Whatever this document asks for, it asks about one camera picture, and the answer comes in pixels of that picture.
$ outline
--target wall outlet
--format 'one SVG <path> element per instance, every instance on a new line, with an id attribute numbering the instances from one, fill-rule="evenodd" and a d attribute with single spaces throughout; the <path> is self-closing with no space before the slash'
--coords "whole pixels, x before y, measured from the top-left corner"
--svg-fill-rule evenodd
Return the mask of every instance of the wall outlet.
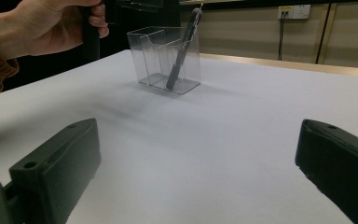
<path id="1" fill-rule="evenodd" d="M 285 19 L 292 19 L 293 18 L 293 6 L 284 6 L 278 7 L 278 19 L 283 18 L 282 14 L 287 13 L 284 18 Z"/>
<path id="2" fill-rule="evenodd" d="M 310 5 L 293 6 L 293 19 L 307 19 L 310 16 Z"/>

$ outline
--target hand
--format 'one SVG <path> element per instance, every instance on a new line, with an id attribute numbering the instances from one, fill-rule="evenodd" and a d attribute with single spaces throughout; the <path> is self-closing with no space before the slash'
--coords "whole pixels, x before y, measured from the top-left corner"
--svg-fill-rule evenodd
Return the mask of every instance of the hand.
<path id="1" fill-rule="evenodd" d="M 92 7 L 89 18 L 81 8 Z M 5 59 L 42 55 L 74 48 L 82 43 L 82 20 L 109 34 L 101 0 L 22 0 L 0 13 L 0 53 Z"/>

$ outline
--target wall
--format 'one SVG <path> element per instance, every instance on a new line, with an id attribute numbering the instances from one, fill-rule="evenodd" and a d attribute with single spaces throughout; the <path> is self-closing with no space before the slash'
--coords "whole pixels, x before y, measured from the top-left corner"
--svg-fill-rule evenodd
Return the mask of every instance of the wall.
<path id="1" fill-rule="evenodd" d="M 326 9 L 326 5 L 312 5 L 309 19 L 286 21 L 283 61 L 315 61 Z M 277 7 L 204 10 L 199 26 L 200 52 L 277 60 L 277 16 Z M 188 17 L 188 10 L 182 10 L 182 25 Z M 331 26 L 324 34 L 325 49 L 318 63 L 358 67 L 358 3 L 337 4 L 329 19 Z"/>

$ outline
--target table surface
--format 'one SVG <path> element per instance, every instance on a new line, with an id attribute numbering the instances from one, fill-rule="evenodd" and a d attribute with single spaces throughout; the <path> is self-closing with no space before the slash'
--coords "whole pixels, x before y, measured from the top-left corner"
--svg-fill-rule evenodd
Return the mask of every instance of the table surface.
<path id="1" fill-rule="evenodd" d="M 358 136 L 358 77 L 200 67 L 201 85 L 177 95 L 138 84 L 126 50 L 3 92 L 0 181 L 65 126 L 96 118 L 103 162 L 69 224 L 351 223 L 295 155 L 303 119 Z"/>

